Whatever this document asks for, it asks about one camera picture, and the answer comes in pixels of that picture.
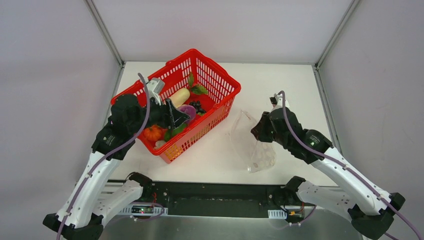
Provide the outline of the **purple onion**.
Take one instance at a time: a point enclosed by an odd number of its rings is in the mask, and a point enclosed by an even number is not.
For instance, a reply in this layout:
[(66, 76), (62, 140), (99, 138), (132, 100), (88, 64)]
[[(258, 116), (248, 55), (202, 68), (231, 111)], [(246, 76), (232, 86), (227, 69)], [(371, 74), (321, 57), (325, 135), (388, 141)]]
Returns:
[(192, 105), (189, 105), (189, 104), (183, 104), (183, 105), (181, 105), (180, 107), (178, 107), (178, 110), (180, 112), (183, 112), (183, 113), (189, 115), (189, 119), (184, 122), (187, 125), (189, 125), (190, 122), (192, 122), (195, 119), (196, 115), (197, 115), (196, 108), (194, 106), (192, 106)]

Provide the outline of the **green toy pepper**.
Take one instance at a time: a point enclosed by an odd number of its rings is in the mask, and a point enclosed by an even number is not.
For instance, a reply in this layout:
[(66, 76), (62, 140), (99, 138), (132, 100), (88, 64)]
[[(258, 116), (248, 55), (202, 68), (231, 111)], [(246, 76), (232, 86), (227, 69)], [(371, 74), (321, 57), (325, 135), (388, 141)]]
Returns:
[(170, 141), (173, 137), (183, 132), (187, 126), (187, 123), (183, 123), (179, 127), (176, 127), (174, 129), (168, 129), (164, 134), (163, 140), (165, 142)]

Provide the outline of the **clear dotted zip top bag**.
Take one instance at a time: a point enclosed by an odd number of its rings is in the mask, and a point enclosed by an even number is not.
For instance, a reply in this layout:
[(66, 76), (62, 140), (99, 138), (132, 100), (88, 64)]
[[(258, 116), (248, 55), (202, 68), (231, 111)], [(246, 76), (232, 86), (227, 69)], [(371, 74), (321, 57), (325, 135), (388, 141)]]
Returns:
[(256, 140), (251, 133), (257, 123), (249, 112), (240, 110), (229, 133), (233, 150), (248, 173), (268, 170), (275, 165), (276, 153), (273, 145)]

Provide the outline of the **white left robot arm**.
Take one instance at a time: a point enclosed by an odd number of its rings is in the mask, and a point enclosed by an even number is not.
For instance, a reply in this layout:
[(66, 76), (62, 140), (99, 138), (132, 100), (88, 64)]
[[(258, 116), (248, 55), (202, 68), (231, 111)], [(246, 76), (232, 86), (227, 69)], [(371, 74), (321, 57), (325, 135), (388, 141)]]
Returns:
[(174, 106), (146, 96), (141, 106), (133, 94), (123, 94), (111, 106), (107, 124), (97, 133), (87, 165), (63, 207), (46, 215), (43, 225), (56, 232), (56, 239), (97, 240), (105, 226), (128, 204), (152, 198), (151, 180), (135, 174), (105, 201), (98, 199), (112, 173), (125, 158), (136, 138), (148, 127), (174, 130), (190, 116)]

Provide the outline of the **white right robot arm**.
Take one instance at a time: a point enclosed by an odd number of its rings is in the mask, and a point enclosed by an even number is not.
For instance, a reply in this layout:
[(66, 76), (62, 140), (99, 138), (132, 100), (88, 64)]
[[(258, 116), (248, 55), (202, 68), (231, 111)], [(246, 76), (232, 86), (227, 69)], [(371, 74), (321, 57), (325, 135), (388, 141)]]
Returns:
[(260, 142), (280, 144), (343, 190), (331, 192), (293, 176), (282, 188), (284, 200), (290, 205), (301, 201), (320, 206), (349, 221), (361, 235), (378, 240), (392, 225), (395, 211), (405, 203), (400, 193), (388, 193), (357, 172), (329, 139), (315, 129), (303, 128), (287, 107), (263, 112), (250, 132)]

